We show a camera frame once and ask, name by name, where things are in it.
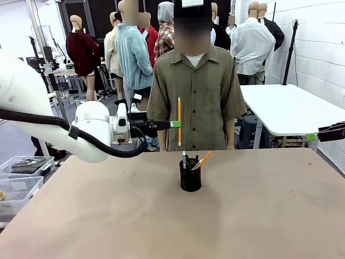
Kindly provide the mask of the white shirt mannequin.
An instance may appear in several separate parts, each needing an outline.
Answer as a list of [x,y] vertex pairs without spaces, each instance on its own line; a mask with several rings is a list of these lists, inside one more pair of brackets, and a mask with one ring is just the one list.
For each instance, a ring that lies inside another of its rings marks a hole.
[[272,68],[275,39],[268,28],[258,21],[260,5],[252,2],[248,18],[233,34],[231,50],[241,85],[259,85]]

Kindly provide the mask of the light blue fleece mannequin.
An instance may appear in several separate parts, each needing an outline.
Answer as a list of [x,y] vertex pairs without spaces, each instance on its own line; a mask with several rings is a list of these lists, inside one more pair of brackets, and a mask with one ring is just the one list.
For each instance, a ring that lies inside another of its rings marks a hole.
[[122,23],[118,24],[115,48],[119,55],[120,67],[126,84],[134,94],[141,95],[140,111],[146,111],[153,82],[153,69],[149,60],[147,43],[138,29],[139,18],[134,14],[138,9],[132,0],[121,0],[118,9]]

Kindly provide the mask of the black tripod stand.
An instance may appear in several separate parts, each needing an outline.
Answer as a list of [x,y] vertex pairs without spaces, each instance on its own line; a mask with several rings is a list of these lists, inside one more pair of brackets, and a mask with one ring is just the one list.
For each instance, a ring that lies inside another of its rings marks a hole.
[[286,62],[286,66],[285,66],[285,72],[284,72],[282,85],[287,85],[287,79],[288,79],[288,75],[289,75],[290,64],[291,64],[292,57],[294,57],[294,73],[295,73],[296,86],[298,86],[298,74],[297,74],[296,50],[295,50],[295,37],[296,37],[296,32],[297,32],[298,26],[299,26],[299,20],[294,19],[293,20],[292,38],[291,38],[291,43],[290,43],[290,46],[288,49],[287,62]]

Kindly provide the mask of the white rounded table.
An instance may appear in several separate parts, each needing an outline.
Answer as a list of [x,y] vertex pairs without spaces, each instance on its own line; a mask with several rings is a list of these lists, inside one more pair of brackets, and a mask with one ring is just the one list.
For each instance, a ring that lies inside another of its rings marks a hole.
[[245,103],[257,116],[254,149],[262,128],[279,137],[305,137],[317,150],[319,128],[345,121],[345,110],[295,85],[242,85]]

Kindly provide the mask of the red jacket mannequin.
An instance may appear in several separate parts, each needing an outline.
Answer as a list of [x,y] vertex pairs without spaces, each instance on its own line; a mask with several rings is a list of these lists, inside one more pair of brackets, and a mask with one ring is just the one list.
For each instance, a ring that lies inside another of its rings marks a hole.
[[144,12],[141,18],[143,20],[143,24],[146,25],[147,27],[139,28],[139,31],[143,39],[147,43],[149,60],[151,63],[151,67],[154,68],[154,65],[155,65],[154,48],[155,48],[155,44],[158,38],[158,32],[151,24],[151,15],[149,12]]

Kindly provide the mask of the clear plastic bin with tray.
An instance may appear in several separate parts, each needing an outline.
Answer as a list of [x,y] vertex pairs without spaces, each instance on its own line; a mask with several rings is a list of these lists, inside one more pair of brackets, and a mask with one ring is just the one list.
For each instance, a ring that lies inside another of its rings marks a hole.
[[[13,161],[17,159],[26,159],[26,158],[42,158],[46,160],[46,163],[38,168],[36,171],[28,173],[13,173],[11,166]],[[13,178],[26,178],[33,176],[45,176],[47,173],[55,170],[55,163],[53,156],[14,156],[8,161],[0,165],[0,179],[13,179]]]

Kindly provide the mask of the black mesh pen holder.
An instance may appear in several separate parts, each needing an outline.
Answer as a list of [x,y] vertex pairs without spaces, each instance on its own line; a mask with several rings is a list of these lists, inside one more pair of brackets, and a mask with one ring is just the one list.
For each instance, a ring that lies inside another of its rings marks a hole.
[[183,161],[180,161],[180,186],[186,192],[196,192],[202,187],[201,168],[193,169],[198,163],[195,158],[189,159],[189,165],[183,167]]

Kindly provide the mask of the yellow pencil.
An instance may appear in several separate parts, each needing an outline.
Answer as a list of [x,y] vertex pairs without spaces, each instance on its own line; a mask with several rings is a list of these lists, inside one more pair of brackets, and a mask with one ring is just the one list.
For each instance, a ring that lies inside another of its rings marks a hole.
[[181,147],[181,98],[178,97],[178,121],[180,122],[180,126],[178,128],[178,146]]

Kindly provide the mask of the maroon sweater mannequin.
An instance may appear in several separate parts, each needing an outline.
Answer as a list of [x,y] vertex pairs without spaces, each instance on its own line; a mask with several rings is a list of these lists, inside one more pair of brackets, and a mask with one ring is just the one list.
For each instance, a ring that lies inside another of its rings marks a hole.
[[66,37],[67,54],[75,73],[87,86],[86,100],[95,101],[95,70],[100,66],[100,48],[95,40],[82,30],[82,19],[70,16],[72,31]]

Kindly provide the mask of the plaid hooded shirt mannequin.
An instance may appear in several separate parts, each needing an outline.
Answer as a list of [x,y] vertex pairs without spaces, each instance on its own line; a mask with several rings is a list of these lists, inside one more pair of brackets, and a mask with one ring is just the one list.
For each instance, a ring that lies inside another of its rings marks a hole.
[[154,46],[154,60],[174,49],[174,3],[164,1],[158,5],[159,30]]

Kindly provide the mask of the orange pencil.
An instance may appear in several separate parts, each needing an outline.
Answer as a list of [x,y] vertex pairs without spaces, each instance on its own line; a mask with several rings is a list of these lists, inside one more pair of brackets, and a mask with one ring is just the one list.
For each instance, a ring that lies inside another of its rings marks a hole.
[[211,154],[211,151],[208,151],[205,157],[199,160],[199,162],[195,164],[193,170],[199,169],[203,165],[203,163],[206,161],[206,159],[210,156],[210,154]]

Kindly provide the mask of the person's left forearm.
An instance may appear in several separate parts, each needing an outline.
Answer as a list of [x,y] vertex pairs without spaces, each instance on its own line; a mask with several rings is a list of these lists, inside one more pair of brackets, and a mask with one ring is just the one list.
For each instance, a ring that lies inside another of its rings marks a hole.
[[235,121],[236,121],[235,118],[233,118],[224,124],[225,134],[226,134],[226,139],[227,139],[227,145],[226,145],[227,150],[234,149]]

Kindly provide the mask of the grey metal tray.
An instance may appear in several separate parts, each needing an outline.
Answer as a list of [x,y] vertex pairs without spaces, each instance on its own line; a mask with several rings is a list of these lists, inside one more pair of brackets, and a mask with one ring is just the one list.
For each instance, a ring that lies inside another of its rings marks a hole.
[[42,158],[17,159],[13,161],[13,165],[11,166],[11,169],[13,173],[28,173],[28,172],[36,171],[45,163],[46,163],[46,160]]

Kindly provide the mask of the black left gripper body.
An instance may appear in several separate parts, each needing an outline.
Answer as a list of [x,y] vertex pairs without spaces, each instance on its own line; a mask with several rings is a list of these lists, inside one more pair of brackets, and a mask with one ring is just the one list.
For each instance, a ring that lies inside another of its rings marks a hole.
[[139,138],[144,135],[150,138],[157,137],[157,129],[155,126],[157,121],[148,119],[146,112],[128,113],[128,119],[132,138]]

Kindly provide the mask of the cream jacket mannequin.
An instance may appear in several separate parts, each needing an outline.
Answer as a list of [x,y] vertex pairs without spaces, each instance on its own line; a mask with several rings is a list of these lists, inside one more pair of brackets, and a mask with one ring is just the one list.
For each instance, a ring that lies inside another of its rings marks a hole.
[[123,73],[120,67],[119,55],[115,47],[115,39],[118,34],[118,24],[122,22],[122,17],[118,12],[111,12],[109,19],[113,28],[104,38],[105,64],[107,71],[114,80],[118,99],[121,100],[125,98],[123,91]]

